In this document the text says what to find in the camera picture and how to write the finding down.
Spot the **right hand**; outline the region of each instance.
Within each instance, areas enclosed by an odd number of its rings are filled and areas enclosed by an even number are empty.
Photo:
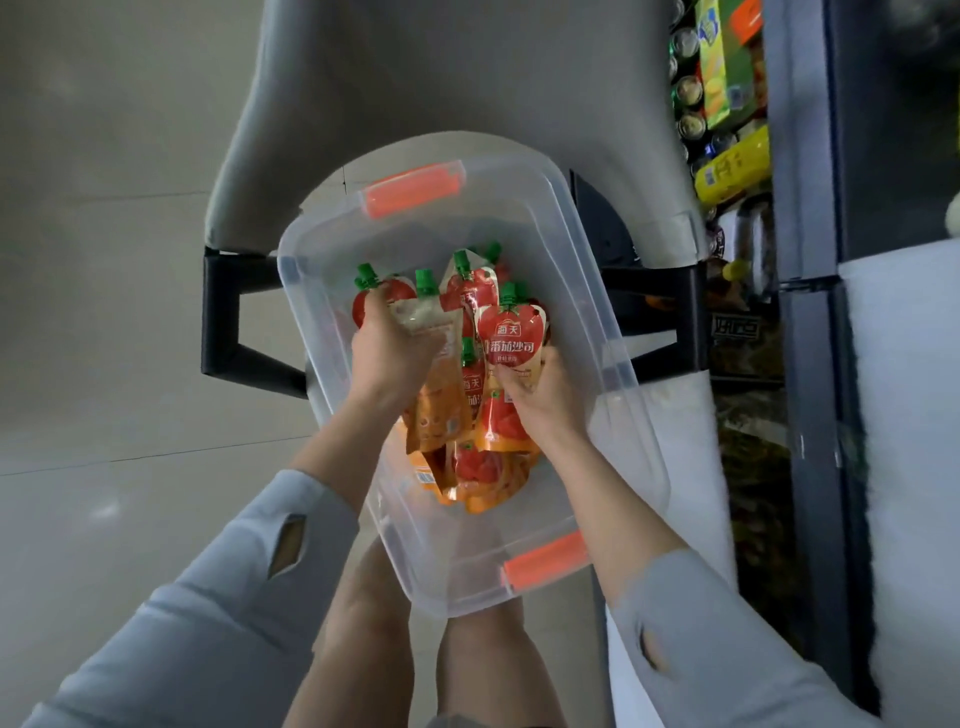
[[[570,381],[560,352],[543,347],[543,369],[530,390],[514,370],[498,364],[493,373],[510,395],[523,428],[541,449],[565,435],[588,439],[584,399]]]

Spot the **hand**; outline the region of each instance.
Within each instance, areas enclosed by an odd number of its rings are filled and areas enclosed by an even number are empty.
[[[426,381],[444,337],[411,334],[396,321],[384,297],[381,286],[364,301],[363,326],[353,335],[353,382],[348,399],[395,420]]]
[[[541,449],[549,449],[564,436],[588,440],[583,397],[554,347],[543,347],[543,369],[533,391],[509,367],[498,364],[493,373],[514,401],[523,428]]]

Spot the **gray sleeve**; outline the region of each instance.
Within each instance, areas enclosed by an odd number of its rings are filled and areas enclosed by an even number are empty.
[[[292,517],[305,518],[299,560],[268,577]],[[303,473],[278,473],[25,728],[280,725],[356,533],[339,496]]]
[[[675,726],[878,726],[689,549],[655,560],[612,608],[644,689]],[[656,671],[640,635],[656,638]]]

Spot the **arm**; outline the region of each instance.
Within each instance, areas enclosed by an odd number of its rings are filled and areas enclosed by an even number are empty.
[[[499,369],[564,482],[634,668],[666,726],[875,725],[689,549],[589,441],[560,356],[537,389]]]
[[[344,405],[25,726],[279,725],[313,660],[380,449],[438,347],[409,336],[371,293]]]

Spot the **black metal frame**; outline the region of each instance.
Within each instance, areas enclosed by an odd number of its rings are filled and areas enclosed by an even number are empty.
[[[851,250],[849,198],[858,184],[840,119],[843,107],[852,107],[837,99],[850,93],[837,83],[837,56],[859,56],[864,37],[862,24],[854,37],[851,27],[834,22],[839,12],[862,19],[863,8],[838,10],[845,5],[766,3],[763,33],[793,499],[806,579],[800,628],[806,656],[878,715],[870,672],[875,628],[866,472],[857,445],[850,445],[860,442],[862,429],[846,295],[837,277],[838,261]],[[873,30],[867,35],[876,40]],[[867,121],[862,94],[855,106]],[[884,113],[876,109],[870,121]]]
[[[240,343],[240,297],[282,285],[276,258],[204,249],[201,371],[249,387],[306,399],[306,373]]]
[[[600,276],[608,291],[635,296],[659,296],[672,299],[677,307],[672,325],[677,341],[633,360],[636,378],[642,384],[669,376],[702,372],[709,366],[709,315],[707,298],[707,266],[704,263],[684,268],[610,267],[601,268]]]

